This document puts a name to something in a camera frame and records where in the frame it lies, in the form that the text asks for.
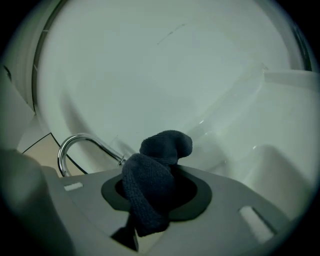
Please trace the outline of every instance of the metal pipe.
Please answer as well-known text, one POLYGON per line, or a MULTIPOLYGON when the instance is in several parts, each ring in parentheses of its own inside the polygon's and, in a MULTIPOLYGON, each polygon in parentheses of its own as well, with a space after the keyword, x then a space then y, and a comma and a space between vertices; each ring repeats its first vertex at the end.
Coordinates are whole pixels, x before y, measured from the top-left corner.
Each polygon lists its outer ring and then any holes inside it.
POLYGON ((114 149, 112 149, 110 146, 108 146, 106 143, 104 143, 101 139, 99 139, 96 136, 93 136, 88 133, 78 133, 75 135, 72 135, 68 137, 60 146, 58 151, 58 167, 63 177, 69 177, 71 176, 68 167, 67 167, 67 152, 69 148, 80 141, 90 141, 94 144, 96 144, 100 149, 102 149, 104 152, 106 152, 108 155, 110 155, 112 158, 118 161, 118 165, 122 165, 127 159, 125 156, 121 155, 114 149))

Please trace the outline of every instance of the scratch mark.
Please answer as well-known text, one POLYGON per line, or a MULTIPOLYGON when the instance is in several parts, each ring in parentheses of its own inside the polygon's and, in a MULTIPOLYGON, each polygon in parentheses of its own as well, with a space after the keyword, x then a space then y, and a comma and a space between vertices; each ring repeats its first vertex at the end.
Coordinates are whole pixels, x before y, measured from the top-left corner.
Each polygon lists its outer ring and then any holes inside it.
POLYGON ((169 34, 167 34, 164 38, 162 38, 158 43, 157 45, 159 45, 163 40, 165 40, 167 37, 169 37, 170 35, 172 35, 174 32, 176 32, 177 30, 181 29, 182 27, 186 26, 187 24, 184 23, 184 24, 181 24, 179 26, 177 26, 173 31, 171 31, 169 34))

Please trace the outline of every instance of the curved metal tube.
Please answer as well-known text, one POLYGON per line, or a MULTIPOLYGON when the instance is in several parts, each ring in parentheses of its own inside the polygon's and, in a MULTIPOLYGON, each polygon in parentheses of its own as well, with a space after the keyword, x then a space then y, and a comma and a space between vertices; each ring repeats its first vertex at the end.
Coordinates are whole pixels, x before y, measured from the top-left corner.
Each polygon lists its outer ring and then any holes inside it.
POLYGON ((75 134, 75 135, 68 137, 61 144, 61 146, 59 148, 58 158, 57 158, 58 159, 58 167, 59 167, 59 170, 60 170, 63 177, 71 176, 71 174, 67 168, 67 162, 66 162, 67 152, 73 144, 75 144, 76 142, 80 142, 80 141, 90 141, 90 142, 96 144, 100 149, 102 149, 104 152, 106 152, 112 158, 117 160, 118 165, 123 164, 127 160, 123 155, 121 155, 120 153, 118 153, 117 151, 115 151, 114 149, 109 147, 106 143, 104 143, 98 137, 95 137, 95 136, 93 136, 91 134, 87 134, 87 133, 78 133, 78 134, 75 134))

